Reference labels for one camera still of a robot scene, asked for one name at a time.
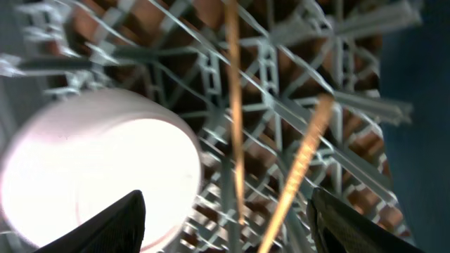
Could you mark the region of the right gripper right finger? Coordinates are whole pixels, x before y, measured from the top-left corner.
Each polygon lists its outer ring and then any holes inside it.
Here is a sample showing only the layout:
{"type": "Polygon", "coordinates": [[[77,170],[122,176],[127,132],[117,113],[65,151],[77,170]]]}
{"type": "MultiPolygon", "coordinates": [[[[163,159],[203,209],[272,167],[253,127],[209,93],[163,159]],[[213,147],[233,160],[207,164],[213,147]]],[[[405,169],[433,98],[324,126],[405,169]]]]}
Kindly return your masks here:
{"type": "Polygon", "coordinates": [[[314,189],[307,205],[307,218],[318,252],[422,252],[366,219],[322,188],[314,189]]]}

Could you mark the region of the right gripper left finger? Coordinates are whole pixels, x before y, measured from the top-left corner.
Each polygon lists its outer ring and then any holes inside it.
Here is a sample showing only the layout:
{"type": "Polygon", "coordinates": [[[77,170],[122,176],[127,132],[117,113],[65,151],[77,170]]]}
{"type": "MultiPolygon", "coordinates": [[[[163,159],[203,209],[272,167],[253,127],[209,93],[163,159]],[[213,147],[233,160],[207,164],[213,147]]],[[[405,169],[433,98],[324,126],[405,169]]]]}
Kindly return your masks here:
{"type": "Polygon", "coordinates": [[[139,253],[146,206],[140,190],[123,198],[78,228],[34,253],[139,253]]]}

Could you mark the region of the pink bowl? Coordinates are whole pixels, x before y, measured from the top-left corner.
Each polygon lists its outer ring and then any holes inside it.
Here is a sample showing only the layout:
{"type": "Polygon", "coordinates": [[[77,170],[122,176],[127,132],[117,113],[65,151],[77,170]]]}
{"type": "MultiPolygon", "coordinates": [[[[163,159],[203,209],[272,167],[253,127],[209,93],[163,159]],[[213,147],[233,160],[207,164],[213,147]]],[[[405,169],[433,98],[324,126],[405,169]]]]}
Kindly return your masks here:
{"type": "Polygon", "coordinates": [[[43,247],[133,190],[146,205],[142,252],[175,239],[203,176],[200,144],[178,115],[124,89],[52,103],[32,116],[1,161],[1,211],[43,247]]]}

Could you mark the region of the dark blue plate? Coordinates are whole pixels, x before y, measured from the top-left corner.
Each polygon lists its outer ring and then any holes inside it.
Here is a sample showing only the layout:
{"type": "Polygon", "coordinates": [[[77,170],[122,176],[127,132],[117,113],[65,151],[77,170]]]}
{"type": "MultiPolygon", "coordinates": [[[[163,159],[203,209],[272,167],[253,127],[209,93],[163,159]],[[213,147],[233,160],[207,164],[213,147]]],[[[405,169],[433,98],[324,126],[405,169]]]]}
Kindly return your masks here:
{"type": "Polygon", "coordinates": [[[449,0],[424,1],[423,24],[382,38],[380,93],[413,105],[383,125],[394,193],[416,246],[449,251],[449,0]]]}

